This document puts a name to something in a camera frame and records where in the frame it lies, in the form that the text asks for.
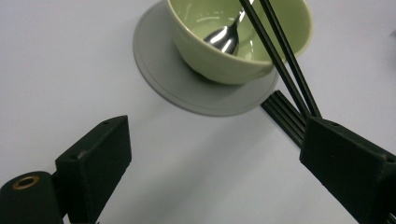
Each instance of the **light green bowl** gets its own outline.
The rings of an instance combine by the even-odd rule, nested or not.
[[[273,0],[271,4],[296,55],[307,47],[312,20],[304,0]],[[167,0],[172,18],[172,38],[183,60],[196,72],[223,84],[243,84],[270,74],[274,65],[246,16],[238,27],[236,56],[209,46],[204,38],[222,26],[230,25],[242,6],[238,0]],[[281,47],[263,13],[259,0],[253,7],[269,36]]]

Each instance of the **gray saucer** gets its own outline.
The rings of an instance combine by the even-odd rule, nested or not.
[[[170,103],[208,116],[231,116],[260,105],[273,91],[274,72],[244,85],[223,85],[194,72],[172,43],[165,1],[149,9],[134,33],[134,57],[147,83]]]

